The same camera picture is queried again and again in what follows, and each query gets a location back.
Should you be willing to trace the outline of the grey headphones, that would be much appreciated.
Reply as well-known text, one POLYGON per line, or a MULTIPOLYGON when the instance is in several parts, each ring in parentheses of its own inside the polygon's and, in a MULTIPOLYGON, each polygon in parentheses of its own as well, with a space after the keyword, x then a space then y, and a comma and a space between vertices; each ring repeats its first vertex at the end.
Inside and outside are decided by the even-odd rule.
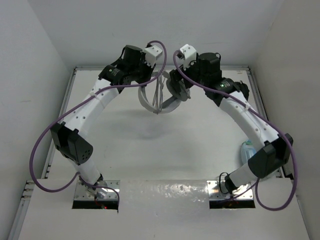
POLYGON ((152 103, 150 103, 147 98, 145 86, 138 88, 139 102, 147 111, 153 114, 168 114, 177 109, 182 102, 187 101, 179 100, 175 97, 175 90, 180 86, 184 86, 187 89, 182 80, 178 82, 174 81, 174 77, 170 76, 168 70, 165 70, 161 76, 156 79, 152 103))

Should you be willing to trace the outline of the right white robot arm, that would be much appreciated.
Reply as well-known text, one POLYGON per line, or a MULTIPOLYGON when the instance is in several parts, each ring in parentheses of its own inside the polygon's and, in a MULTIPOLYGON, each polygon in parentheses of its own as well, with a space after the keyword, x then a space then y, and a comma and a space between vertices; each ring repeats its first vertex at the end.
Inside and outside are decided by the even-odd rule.
POLYGON ((187 65, 177 66, 179 79, 190 86, 202 88, 205 95, 227 113, 246 134, 256 153, 241 167, 224 178, 224 186, 232 193, 240 186, 263 179, 288 163, 293 139, 288 133, 277 130, 263 119, 248 103, 249 88, 242 81, 222 76, 220 58, 216 53, 188 53, 177 50, 173 58, 184 60, 187 65))

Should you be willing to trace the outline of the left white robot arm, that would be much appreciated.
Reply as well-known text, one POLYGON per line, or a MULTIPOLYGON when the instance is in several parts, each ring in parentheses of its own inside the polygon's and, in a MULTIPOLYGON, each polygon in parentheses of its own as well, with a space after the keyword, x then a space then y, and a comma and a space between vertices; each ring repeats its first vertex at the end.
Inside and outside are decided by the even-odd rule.
POLYGON ((86 140, 90 127, 125 86, 132 82, 144 84, 151 79, 156 61, 162 54, 162 49, 156 45, 148 44, 144 49, 126 45, 120 57, 100 72, 85 104, 51 127, 56 149, 72 162, 89 185, 95 186, 102 180, 91 158, 93 146, 86 140))

